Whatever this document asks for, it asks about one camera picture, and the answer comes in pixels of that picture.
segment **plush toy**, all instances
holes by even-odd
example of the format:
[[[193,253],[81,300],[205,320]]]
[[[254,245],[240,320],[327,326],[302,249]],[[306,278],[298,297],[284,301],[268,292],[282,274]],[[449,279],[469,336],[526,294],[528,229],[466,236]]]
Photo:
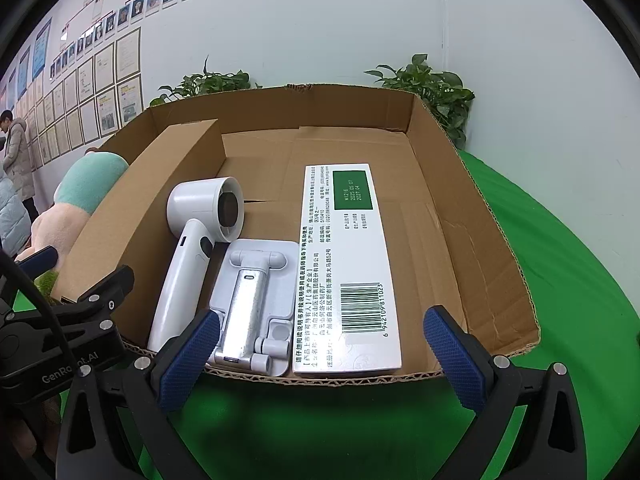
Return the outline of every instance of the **plush toy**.
[[[35,219],[31,227],[31,247],[16,260],[23,260],[47,246],[58,251],[56,267],[36,280],[45,298],[50,297],[58,272],[80,231],[128,167],[127,161],[115,153],[88,152],[66,172],[54,193],[53,206]]]

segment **man in beige coat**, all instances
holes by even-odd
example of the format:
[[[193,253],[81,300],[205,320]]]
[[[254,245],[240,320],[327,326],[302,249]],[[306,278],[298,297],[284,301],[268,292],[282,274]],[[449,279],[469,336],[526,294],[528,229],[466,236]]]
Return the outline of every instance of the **man in beige coat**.
[[[33,202],[36,192],[33,187],[31,161],[27,151],[27,137],[25,135],[27,124],[21,118],[14,119],[11,111],[5,110],[0,114],[0,129],[6,133],[2,166],[14,183],[15,190],[29,212],[29,218],[33,224],[39,213]]]

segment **light blue puffer jacket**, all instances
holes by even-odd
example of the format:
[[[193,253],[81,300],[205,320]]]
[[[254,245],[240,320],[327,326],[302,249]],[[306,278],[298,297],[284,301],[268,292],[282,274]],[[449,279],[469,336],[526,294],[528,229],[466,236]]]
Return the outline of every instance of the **light blue puffer jacket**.
[[[14,184],[0,168],[0,238],[2,250],[15,256],[31,235],[29,214],[22,205]]]

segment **metal screw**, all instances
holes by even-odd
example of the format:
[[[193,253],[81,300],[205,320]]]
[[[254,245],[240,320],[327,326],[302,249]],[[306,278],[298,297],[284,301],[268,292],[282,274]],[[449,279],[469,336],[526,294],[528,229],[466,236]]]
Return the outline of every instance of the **metal screw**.
[[[564,366],[562,363],[554,363],[554,372],[558,375],[565,375],[566,366]]]
[[[149,359],[148,357],[139,357],[136,359],[136,362],[133,363],[133,365],[138,370],[144,370],[145,368],[148,368],[150,364],[151,364],[151,359]]]
[[[509,359],[504,355],[497,355],[496,357],[494,357],[494,365],[496,365],[498,368],[509,368],[510,364],[511,361],[509,361]]]

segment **cardboard box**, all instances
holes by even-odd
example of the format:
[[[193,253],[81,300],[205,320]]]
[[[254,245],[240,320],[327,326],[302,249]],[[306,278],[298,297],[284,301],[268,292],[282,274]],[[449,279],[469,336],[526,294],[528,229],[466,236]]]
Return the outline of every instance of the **cardboard box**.
[[[131,164],[91,217],[56,282],[76,299],[119,264],[136,283],[113,314],[140,353],[177,240],[166,200],[179,182],[234,176],[245,198],[241,237],[298,241],[305,166],[371,168],[394,284],[402,368],[369,378],[267,378],[287,384],[417,380],[439,366],[422,317],[443,304],[491,354],[540,341],[527,285],[503,233],[444,132],[416,96],[338,85],[224,92],[146,110],[103,150]],[[225,248],[216,245],[200,297],[209,295]]]

